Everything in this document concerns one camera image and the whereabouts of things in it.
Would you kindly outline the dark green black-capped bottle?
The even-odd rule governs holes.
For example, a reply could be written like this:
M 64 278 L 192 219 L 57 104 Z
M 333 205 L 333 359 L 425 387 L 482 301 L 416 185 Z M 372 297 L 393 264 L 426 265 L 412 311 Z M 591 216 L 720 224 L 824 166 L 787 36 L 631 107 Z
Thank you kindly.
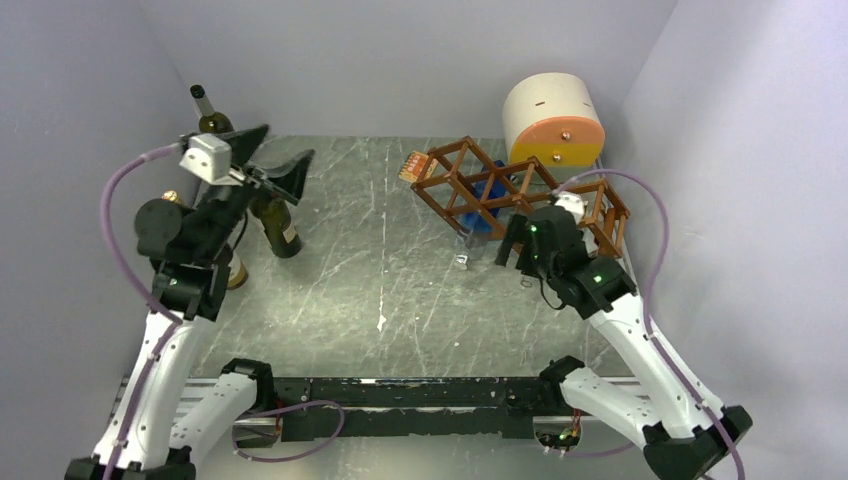
M 278 258 L 292 258 L 303 247 L 287 202 L 281 197 L 259 197 L 252 201 L 251 213 L 262 224 L 272 253 Z

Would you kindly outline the olive green wine bottle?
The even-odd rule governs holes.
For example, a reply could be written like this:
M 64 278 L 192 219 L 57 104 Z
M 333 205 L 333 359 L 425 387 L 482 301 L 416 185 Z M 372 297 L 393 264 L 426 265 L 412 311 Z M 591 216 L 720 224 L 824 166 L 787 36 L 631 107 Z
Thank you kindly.
M 225 134 L 234 131 L 230 119 L 212 106 L 202 85 L 192 85 L 189 91 L 198 110 L 198 129 L 201 133 Z

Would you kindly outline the dark gold-capped wine bottle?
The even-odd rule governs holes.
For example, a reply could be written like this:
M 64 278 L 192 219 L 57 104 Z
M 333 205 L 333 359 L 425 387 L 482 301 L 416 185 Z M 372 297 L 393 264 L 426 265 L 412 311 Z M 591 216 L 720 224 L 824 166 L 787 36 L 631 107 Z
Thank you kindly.
M 183 207 L 187 206 L 187 204 L 180 197 L 179 193 L 175 190 L 165 191 L 162 194 L 161 198 L 181 205 Z M 221 254 L 221 260 L 224 259 L 228 260 L 229 268 L 227 289 L 235 290 L 240 288 L 247 281 L 248 271 L 241 258 L 235 252 L 233 246 L 229 243 L 225 245 L 224 250 Z

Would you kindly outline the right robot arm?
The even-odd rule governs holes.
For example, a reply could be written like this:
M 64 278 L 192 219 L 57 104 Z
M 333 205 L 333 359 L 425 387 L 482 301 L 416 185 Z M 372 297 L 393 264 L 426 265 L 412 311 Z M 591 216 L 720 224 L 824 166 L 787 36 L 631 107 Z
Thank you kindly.
M 598 376 L 574 357 L 542 372 L 542 406 L 588 413 L 621 434 L 659 479 L 704 479 L 737 445 L 753 421 L 706 388 L 652 326 L 633 279 L 617 260 L 592 255 L 571 212 L 549 205 L 509 220 L 496 264 L 520 250 L 516 267 L 573 308 L 625 361 L 646 396 Z

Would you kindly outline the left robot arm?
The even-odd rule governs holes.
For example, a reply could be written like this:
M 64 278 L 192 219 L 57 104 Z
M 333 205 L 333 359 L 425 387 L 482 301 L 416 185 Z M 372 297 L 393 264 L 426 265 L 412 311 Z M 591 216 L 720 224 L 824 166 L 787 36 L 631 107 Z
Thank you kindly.
M 93 452 L 72 460 L 69 479 L 193 479 L 210 449 L 243 414 L 261 416 L 277 404 L 267 363 L 235 359 L 210 393 L 186 415 L 177 409 L 203 338 L 213 329 L 226 294 L 230 236 L 257 199 L 297 204 L 312 149 L 263 161 L 269 128 L 224 134 L 192 133 L 143 153 L 107 182 L 100 200 L 101 231 L 120 270 L 148 306 L 140 351 L 120 402 Z M 143 204 L 134 220 L 138 253 L 154 270 L 141 283 L 117 247 L 111 205 L 133 168 L 178 156 L 208 193 L 186 207 L 163 198 Z

